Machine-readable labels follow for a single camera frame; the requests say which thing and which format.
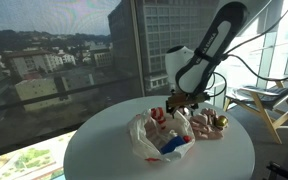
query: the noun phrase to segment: rooftop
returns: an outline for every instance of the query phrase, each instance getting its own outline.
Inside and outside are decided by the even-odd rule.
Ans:
[[[51,78],[44,78],[44,79],[29,79],[29,80],[23,80],[19,83],[17,83],[15,86],[17,85],[23,85],[23,84],[27,84],[27,83],[35,83],[35,82],[41,82],[41,81],[46,81],[46,80],[52,80]]]
[[[25,56],[35,56],[35,55],[44,55],[44,54],[53,54],[52,52],[45,50],[33,50],[33,51],[18,51],[7,54],[8,58],[15,57],[25,57]]]

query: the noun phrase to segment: sky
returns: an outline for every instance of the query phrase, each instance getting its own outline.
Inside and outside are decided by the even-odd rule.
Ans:
[[[107,16],[121,0],[0,0],[0,30],[110,34]]]

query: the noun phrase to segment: blue plastic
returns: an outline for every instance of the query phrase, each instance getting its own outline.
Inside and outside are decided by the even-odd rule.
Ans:
[[[173,139],[171,139],[165,146],[161,148],[161,153],[166,154],[173,152],[177,146],[181,146],[185,144],[186,142],[183,140],[182,137],[176,136]]]

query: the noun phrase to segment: small object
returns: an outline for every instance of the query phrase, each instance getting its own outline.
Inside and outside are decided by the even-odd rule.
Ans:
[[[152,108],[151,109],[151,117],[153,119],[155,119],[158,122],[158,124],[161,125],[161,129],[166,128],[166,126],[163,125],[163,123],[165,123],[166,119],[164,117],[163,109],[161,107]]]
[[[224,128],[225,126],[227,126],[227,124],[228,119],[223,115],[218,116],[218,118],[215,120],[215,126],[218,128]]]
[[[161,153],[166,154],[173,152],[176,147],[181,146],[183,144],[186,144],[183,138],[181,138],[180,136],[176,136],[161,148]]]
[[[160,161],[160,159],[156,159],[156,158],[146,158],[145,160],[148,162]]]
[[[183,136],[183,140],[188,143],[191,141],[191,137],[190,136]]]

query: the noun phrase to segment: cluttered objects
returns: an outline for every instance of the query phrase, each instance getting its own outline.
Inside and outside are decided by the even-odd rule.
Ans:
[[[175,114],[157,107],[136,115],[128,128],[133,152],[149,162],[173,161],[182,158],[200,139],[221,139],[228,119],[214,109],[202,109],[189,115],[185,109]]]
[[[173,117],[161,107],[136,115],[128,129],[133,152],[149,162],[180,159],[195,143],[188,119],[179,112]]]
[[[195,138],[220,139],[223,138],[223,129],[228,125],[228,119],[223,115],[217,115],[214,109],[202,109],[197,115],[190,118]]]

